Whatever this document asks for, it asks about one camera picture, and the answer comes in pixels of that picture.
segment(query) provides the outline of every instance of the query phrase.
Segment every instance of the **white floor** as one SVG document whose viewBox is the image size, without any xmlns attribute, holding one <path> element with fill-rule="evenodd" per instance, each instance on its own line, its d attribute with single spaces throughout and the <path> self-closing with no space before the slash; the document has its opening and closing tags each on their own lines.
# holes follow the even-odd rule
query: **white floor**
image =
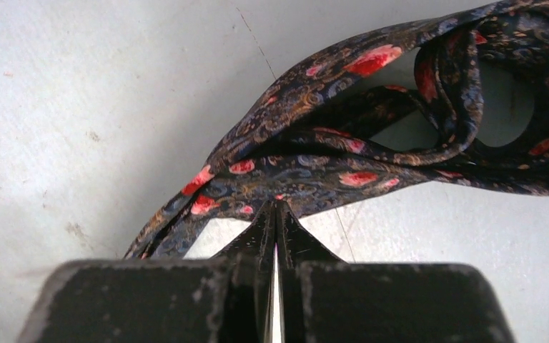
<svg viewBox="0 0 549 343">
<path fill-rule="evenodd" d="M 56 265 L 121 257 L 275 76 L 353 34 L 488 2 L 1 0 L 0 342 Z M 481 138 L 503 144 L 528 96 L 508 110 L 510 77 L 485 73 Z M 375 82 L 411 85 L 410 56 Z M 414 146 L 419 128 L 377 139 Z M 549 342 L 549 198 L 423 184 L 303 222 L 349 261 L 473 264 L 518 341 Z M 212 223 L 192 256 L 244 226 Z"/>
</svg>

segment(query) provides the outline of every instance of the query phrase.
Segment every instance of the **silk tie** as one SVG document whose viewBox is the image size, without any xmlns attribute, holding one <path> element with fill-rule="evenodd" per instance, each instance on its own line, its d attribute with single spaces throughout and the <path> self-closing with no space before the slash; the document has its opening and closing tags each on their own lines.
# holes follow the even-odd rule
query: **silk tie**
<svg viewBox="0 0 549 343">
<path fill-rule="evenodd" d="M 378 86 L 336 101 L 413 49 L 417 89 Z M 504 146 L 476 139 L 483 62 L 537 90 L 526 130 Z M 370 141 L 416 110 L 435 128 L 434 146 L 395 151 Z M 126 258 L 182 257 L 210 219 L 251 221 L 269 199 L 303 217 L 432 181 L 549 196 L 549 0 L 385 27 L 296 64 L 149 220 Z"/>
</svg>

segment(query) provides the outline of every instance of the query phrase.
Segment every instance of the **red floral motif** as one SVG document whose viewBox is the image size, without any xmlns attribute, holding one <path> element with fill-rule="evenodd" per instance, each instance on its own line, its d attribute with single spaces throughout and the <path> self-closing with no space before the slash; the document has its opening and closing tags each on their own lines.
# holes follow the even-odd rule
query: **red floral motif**
<svg viewBox="0 0 549 343">
<path fill-rule="evenodd" d="M 228 168 L 228 170 L 236 175 L 247 174 L 250 171 L 254 170 L 255 164 L 252 160 L 248 159 L 247 161 L 241 161 L 239 163 L 233 164 Z"/>
<path fill-rule="evenodd" d="M 402 91 L 403 93 L 407 93 L 407 88 L 398 86 L 396 84 L 389 84 L 388 86 L 384 86 L 386 89 L 390 89 L 393 91 Z"/>
<path fill-rule="evenodd" d="M 450 179 L 454 177 L 464 177 L 464 175 L 456 173 L 455 171 L 435 170 L 435 172 L 443 175 L 444 177 L 449 177 Z"/>
<path fill-rule="evenodd" d="M 447 39 L 447 48 L 451 51 L 455 50 L 455 45 L 458 43 L 458 40 L 461 36 L 464 35 L 464 32 L 459 32 L 457 34 L 453 34 Z"/>
<path fill-rule="evenodd" d="M 351 152 L 358 154 L 365 147 L 365 142 L 358 139 L 346 139 L 346 146 Z"/>
<path fill-rule="evenodd" d="M 384 183 L 384 187 L 394 187 L 399 184 L 399 179 L 392 179 Z"/>
<path fill-rule="evenodd" d="M 329 132 L 330 134 L 339 134 L 343 137 L 351 137 L 352 135 L 347 132 L 342 132 L 334 129 L 330 129 L 328 127 L 315 127 L 313 128 L 314 131 L 320 131 L 320 132 Z"/>
<path fill-rule="evenodd" d="M 485 44 L 485 43 L 487 43 L 487 39 L 485 37 L 483 37 L 483 35 L 479 31 L 477 31 L 476 42 L 477 42 L 477 45 L 478 44 Z"/>
<path fill-rule="evenodd" d="M 351 187 L 361 187 L 377 180 L 377 175 L 369 171 L 344 173 L 340 175 L 340 183 Z"/>
<path fill-rule="evenodd" d="M 197 189 L 201 188 L 204 184 L 206 184 L 209 180 L 214 178 L 213 174 L 209 173 L 209 170 L 211 169 L 210 165 L 206 165 L 201 169 L 201 172 L 198 173 L 190 183 L 188 183 L 183 189 L 182 194 L 183 195 L 191 195 L 197 191 Z"/>
<path fill-rule="evenodd" d="M 319 71 L 321 71 L 321 69 L 323 69 L 323 65 L 322 64 L 318 64 L 316 66 L 311 66 L 310 68 L 306 69 L 306 76 L 314 76 L 316 75 Z"/>
<path fill-rule="evenodd" d="M 403 50 L 391 44 L 377 47 L 361 55 L 344 69 L 360 76 L 369 76 L 401 56 Z"/>
<path fill-rule="evenodd" d="M 439 94 L 435 87 L 435 73 L 432 71 L 430 61 L 420 63 L 415 71 L 415 83 L 426 101 L 431 102 L 433 99 L 438 99 Z"/>
<path fill-rule="evenodd" d="M 546 153 L 549 150 L 549 138 L 544 139 L 538 145 L 534 146 L 533 149 L 529 151 L 529 155 L 538 156 Z"/>
<path fill-rule="evenodd" d="M 254 209 L 250 205 L 245 205 L 239 210 L 239 212 L 243 214 L 252 214 L 254 213 Z"/>
<path fill-rule="evenodd" d="M 199 195 L 190 208 L 190 213 L 195 215 L 206 214 L 210 209 L 215 207 L 219 207 L 219 204 L 216 204 L 215 200 L 206 197 L 205 195 Z"/>
</svg>

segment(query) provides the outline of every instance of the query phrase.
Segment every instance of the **stain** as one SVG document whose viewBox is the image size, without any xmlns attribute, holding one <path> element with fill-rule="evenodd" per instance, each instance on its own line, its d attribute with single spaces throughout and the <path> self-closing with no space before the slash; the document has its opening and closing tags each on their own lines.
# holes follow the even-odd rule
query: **stain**
<svg viewBox="0 0 549 343">
<path fill-rule="evenodd" d="M 92 251 L 93 246 L 87 241 L 88 236 L 83 232 L 83 228 L 78 223 L 68 223 L 65 227 L 66 232 L 72 234 L 81 241 L 81 247 L 89 247 Z"/>
<path fill-rule="evenodd" d="M 86 135 L 92 140 L 92 141 L 101 141 L 102 139 L 95 131 L 89 131 L 86 133 Z"/>
</svg>

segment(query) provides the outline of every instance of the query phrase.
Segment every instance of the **concrete floor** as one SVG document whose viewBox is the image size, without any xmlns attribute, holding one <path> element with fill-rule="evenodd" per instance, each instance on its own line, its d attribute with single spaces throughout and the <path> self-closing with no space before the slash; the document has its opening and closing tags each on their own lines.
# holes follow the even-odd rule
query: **concrete floor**
<svg viewBox="0 0 549 343">
<path fill-rule="evenodd" d="M 293 64 L 353 34 L 488 2 L 1 0 L 0 342 L 15 340 L 56 265 L 121 257 Z M 530 90 L 484 73 L 480 138 L 504 144 L 529 120 Z M 411 56 L 373 82 L 412 86 Z M 412 147 L 432 135 L 416 115 L 375 139 Z M 517 340 L 549 342 L 549 198 L 431 183 L 302 222 L 349 261 L 473 264 Z M 210 223 L 191 256 L 245 226 Z"/>
</svg>

